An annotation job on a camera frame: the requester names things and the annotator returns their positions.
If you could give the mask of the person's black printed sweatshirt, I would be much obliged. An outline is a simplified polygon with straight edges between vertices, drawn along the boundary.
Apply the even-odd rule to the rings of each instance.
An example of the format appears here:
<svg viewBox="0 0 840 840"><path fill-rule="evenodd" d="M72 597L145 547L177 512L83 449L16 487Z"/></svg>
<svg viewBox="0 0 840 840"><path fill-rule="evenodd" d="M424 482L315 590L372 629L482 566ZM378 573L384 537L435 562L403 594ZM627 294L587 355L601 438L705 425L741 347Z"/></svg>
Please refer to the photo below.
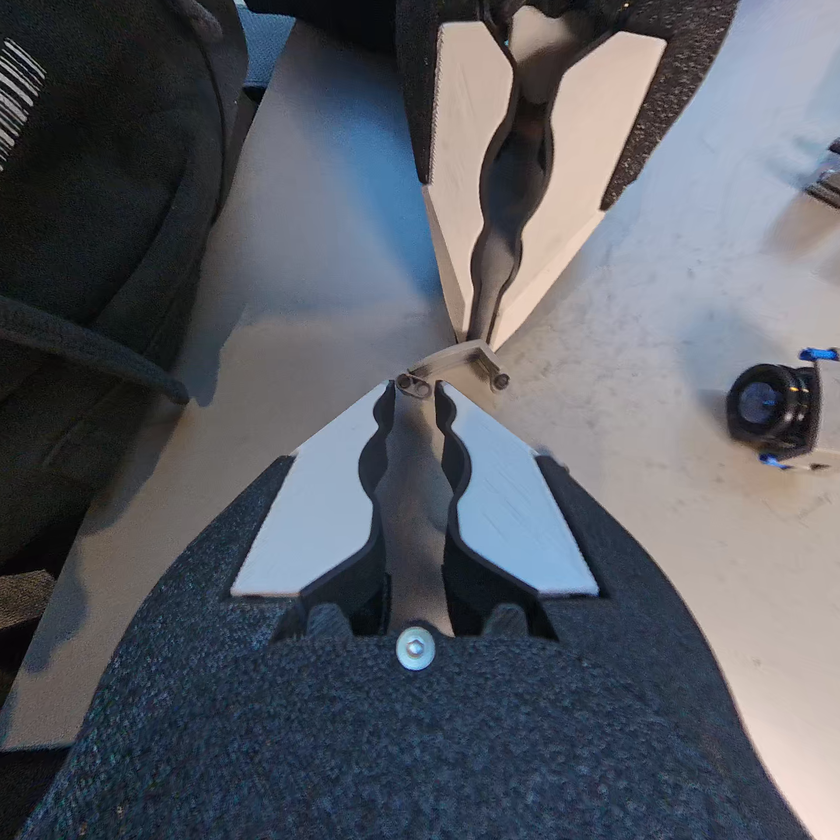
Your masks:
<svg viewBox="0 0 840 840"><path fill-rule="evenodd" d="M1 3L2 572L82 516L172 372L232 179L235 2Z"/></svg>

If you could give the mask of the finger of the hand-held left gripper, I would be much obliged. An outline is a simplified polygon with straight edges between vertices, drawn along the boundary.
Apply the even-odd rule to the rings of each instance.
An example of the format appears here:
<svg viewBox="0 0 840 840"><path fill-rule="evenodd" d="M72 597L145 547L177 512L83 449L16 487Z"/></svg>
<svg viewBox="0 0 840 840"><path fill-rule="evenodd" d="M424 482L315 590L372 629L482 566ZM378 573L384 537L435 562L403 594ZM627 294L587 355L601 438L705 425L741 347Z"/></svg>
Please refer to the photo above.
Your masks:
<svg viewBox="0 0 840 840"><path fill-rule="evenodd" d="M619 31L565 71L553 100L544 193L521 233L489 345L498 350L536 308L603 220L602 200L667 43Z"/></svg>
<svg viewBox="0 0 840 840"><path fill-rule="evenodd" d="M512 89L511 62L485 23L440 26L423 199L456 341L467 339L476 297L471 261L485 225L481 173Z"/></svg>

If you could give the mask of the grey mesh chair seat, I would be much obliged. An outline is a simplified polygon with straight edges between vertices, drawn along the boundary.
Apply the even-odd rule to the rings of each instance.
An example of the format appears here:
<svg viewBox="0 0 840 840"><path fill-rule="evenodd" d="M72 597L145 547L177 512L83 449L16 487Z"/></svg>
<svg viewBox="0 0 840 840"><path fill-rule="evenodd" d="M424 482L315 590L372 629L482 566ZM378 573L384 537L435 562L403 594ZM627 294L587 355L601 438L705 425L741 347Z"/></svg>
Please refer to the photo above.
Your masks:
<svg viewBox="0 0 840 840"><path fill-rule="evenodd" d="M244 87L266 89L296 19L250 11L245 1L237 1L236 6L248 50Z"/></svg>

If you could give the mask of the grey desk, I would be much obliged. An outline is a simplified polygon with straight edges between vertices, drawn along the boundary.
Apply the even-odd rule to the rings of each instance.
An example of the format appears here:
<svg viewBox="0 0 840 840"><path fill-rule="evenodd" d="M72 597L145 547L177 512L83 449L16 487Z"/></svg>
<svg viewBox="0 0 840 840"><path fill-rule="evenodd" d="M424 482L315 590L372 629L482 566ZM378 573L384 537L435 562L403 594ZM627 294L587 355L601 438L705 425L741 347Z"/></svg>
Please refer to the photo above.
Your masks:
<svg viewBox="0 0 840 840"><path fill-rule="evenodd" d="M438 274L396 2L294 17L206 240L172 372L74 535L2 711L15 838L838 838L838 470L728 431L756 364L838 348L838 215L782 152L837 134L838 2L738 2L694 97L521 327L440 374L529 445L599 595L456 549L435 388L489 344L565 71L606 36L522 6L480 179L467 339ZM231 595L310 436L378 384L368 544L304 597Z"/></svg>

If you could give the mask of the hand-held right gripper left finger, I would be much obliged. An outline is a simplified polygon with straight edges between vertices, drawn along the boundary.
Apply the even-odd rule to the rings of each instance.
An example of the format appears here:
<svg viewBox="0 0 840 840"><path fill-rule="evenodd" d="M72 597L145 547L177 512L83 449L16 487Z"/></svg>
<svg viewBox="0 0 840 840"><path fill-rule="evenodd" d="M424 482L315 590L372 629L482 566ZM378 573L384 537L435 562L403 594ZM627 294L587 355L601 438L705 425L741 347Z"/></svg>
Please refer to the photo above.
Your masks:
<svg viewBox="0 0 840 840"><path fill-rule="evenodd" d="M247 551L231 595L304 597L368 544L378 478L362 478L363 452L393 423L395 387L384 381L310 436Z"/></svg>

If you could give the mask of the grey curved brick panel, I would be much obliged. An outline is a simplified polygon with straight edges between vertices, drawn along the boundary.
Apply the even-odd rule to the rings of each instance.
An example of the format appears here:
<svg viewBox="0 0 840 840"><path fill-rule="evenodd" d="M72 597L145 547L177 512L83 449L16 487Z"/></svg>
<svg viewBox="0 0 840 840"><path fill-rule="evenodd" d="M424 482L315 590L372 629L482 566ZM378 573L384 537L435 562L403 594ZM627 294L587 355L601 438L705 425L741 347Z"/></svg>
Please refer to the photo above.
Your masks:
<svg viewBox="0 0 840 840"><path fill-rule="evenodd" d="M484 372L489 387L491 378L495 373L509 374L497 354L482 339L457 343L432 353L404 372L408 371L424 378L434 388L439 375L459 367L471 365L477 365Z"/></svg>

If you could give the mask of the grey brick block assembly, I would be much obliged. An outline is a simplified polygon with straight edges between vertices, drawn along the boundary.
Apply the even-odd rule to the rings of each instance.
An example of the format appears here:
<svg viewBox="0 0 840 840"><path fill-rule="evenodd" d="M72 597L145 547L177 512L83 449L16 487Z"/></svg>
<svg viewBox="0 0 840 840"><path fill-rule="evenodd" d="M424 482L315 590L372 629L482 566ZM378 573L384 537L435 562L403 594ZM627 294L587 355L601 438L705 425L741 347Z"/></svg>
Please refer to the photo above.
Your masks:
<svg viewBox="0 0 840 840"><path fill-rule="evenodd" d="M803 193L820 203L839 210L839 138L827 147L826 158L813 178L803 187Z"/></svg>

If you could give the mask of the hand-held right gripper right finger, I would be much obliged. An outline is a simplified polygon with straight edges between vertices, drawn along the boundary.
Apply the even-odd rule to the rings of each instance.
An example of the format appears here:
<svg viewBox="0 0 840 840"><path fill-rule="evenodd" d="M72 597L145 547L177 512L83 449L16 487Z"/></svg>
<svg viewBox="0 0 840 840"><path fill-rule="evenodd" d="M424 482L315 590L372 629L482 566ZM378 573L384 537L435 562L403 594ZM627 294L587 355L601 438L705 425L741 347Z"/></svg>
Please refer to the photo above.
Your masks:
<svg viewBox="0 0 840 840"><path fill-rule="evenodd" d="M530 595L597 597L536 451L445 381L436 383L435 410L456 549Z"/></svg>

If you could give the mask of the grey black wheel assembly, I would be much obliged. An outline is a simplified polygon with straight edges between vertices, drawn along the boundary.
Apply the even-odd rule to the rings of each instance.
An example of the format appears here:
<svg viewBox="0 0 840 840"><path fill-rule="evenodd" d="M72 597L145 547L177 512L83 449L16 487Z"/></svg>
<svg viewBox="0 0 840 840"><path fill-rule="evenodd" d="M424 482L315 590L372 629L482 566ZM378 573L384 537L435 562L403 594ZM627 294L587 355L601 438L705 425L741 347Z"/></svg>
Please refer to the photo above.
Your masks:
<svg viewBox="0 0 840 840"><path fill-rule="evenodd" d="M759 461L810 473L839 468L839 350L806 348L802 366L756 364L727 397L729 435Z"/></svg>

